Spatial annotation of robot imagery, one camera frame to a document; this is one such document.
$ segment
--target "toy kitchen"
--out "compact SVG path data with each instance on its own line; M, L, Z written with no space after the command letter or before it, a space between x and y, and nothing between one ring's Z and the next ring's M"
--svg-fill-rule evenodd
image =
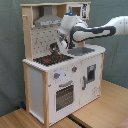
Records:
M47 128L101 95L105 48L84 41L77 43L60 33L65 31L60 29L64 15L75 13L78 22L87 26L90 4L21 5L26 108ZM70 21L64 23L68 28Z

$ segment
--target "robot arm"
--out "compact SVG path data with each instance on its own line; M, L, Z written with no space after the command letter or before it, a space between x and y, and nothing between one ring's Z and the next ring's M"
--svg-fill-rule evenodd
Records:
M59 32L64 35L70 35L70 38L77 43L87 39L124 35L128 34L128 16L113 18L101 27L87 27L86 22L79 19L77 15L67 13L63 17Z
M128 16L116 17L101 27L86 28L83 23L76 24L70 31L75 42L87 39L128 34Z

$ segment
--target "wooden table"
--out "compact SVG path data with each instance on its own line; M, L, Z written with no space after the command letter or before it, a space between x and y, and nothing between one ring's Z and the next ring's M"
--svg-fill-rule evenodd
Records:
M102 80L101 97L71 114L87 128L115 128L128 117L128 89Z
M0 128L44 128L37 119L23 109L0 118ZM50 128L81 128L69 118L64 118Z

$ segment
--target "oven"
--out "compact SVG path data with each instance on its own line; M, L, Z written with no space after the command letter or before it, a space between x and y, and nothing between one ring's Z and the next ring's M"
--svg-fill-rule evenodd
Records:
M80 75L75 74L49 87L49 123L61 120L79 108Z

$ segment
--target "stove knob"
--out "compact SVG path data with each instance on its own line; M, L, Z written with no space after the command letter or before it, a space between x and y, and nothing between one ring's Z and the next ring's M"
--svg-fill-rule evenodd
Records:
M59 76L60 76L60 74L58 74L58 73L55 73L55 74L54 74L54 78L55 78L55 79L59 78Z
M76 72L76 70L77 70L77 67L73 67L73 68L72 68L72 71L73 71L73 72Z

